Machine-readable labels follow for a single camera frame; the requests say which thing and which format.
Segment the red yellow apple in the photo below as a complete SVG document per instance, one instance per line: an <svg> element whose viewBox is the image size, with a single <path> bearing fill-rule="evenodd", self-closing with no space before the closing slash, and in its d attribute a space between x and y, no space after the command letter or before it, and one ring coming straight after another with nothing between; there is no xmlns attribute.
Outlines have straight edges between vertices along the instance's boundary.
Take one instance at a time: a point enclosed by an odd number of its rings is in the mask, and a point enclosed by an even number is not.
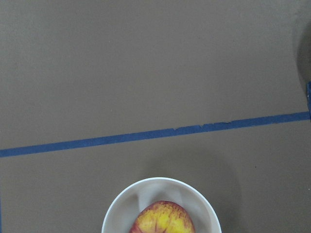
<svg viewBox="0 0 311 233"><path fill-rule="evenodd" d="M131 233L194 233L188 212L172 201L157 201L146 207L135 219Z"/></svg>

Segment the white bowl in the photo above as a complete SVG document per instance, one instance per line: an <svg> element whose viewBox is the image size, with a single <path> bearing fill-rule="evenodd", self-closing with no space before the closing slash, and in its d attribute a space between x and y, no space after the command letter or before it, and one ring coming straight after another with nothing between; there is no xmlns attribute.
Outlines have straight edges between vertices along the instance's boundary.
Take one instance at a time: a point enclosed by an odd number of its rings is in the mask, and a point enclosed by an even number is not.
<svg viewBox="0 0 311 233"><path fill-rule="evenodd" d="M165 177L140 180L120 192L106 212L101 232L129 232L138 215L160 200L182 206L190 215L197 233L222 232L214 209L200 192L182 181Z"/></svg>

